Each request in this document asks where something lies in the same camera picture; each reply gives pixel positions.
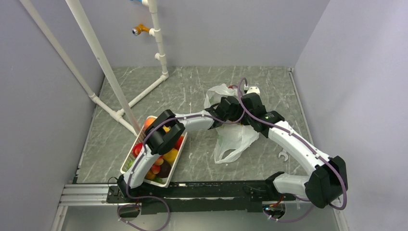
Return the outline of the white plastic bag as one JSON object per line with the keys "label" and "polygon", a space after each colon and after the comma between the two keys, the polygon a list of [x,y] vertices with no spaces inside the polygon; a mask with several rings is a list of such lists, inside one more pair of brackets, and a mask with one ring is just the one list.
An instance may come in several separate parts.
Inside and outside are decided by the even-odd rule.
{"label": "white plastic bag", "polygon": [[[236,88],[229,88],[226,84],[211,87],[206,92],[204,99],[205,108],[219,103],[223,96],[237,98]],[[214,149],[214,162],[216,164],[227,164],[236,161],[259,138],[259,133],[249,125],[223,124],[216,128],[216,131],[217,142]]]}

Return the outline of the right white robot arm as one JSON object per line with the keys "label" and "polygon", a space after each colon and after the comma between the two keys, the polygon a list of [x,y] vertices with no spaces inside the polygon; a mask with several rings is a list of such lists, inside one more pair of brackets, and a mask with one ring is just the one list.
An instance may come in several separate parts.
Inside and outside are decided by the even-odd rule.
{"label": "right white robot arm", "polygon": [[266,112],[257,93],[239,94],[239,103],[249,124],[266,138],[274,141],[306,171],[307,176],[279,173],[265,186],[266,196],[276,200],[283,194],[306,198],[314,206],[331,206],[344,210],[347,205],[346,163],[340,156],[331,157],[302,138],[287,121],[276,112]]}

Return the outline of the red lychee bunch fake fruit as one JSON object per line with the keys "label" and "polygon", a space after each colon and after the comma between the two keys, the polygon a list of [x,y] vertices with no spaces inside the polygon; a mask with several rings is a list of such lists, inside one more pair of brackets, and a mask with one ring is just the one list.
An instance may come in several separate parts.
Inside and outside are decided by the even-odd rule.
{"label": "red lychee bunch fake fruit", "polygon": [[161,165],[164,163],[164,159],[162,158],[162,156],[159,156],[156,160],[155,160],[155,162],[154,162],[154,164],[152,165],[152,167],[151,167],[151,172],[153,173],[153,174],[158,174],[160,171],[161,171]]}

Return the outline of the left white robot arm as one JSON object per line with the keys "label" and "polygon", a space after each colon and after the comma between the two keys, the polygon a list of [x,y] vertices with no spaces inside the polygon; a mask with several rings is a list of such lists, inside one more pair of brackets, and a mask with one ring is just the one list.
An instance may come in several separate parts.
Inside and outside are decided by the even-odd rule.
{"label": "left white robot arm", "polygon": [[173,149],[179,138],[189,131],[209,130],[223,124],[235,124],[243,119],[245,111],[232,96],[222,97],[214,107],[191,114],[163,111],[145,130],[143,148],[132,167],[119,177],[119,196],[126,202],[134,201],[138,188],[154,162]]}

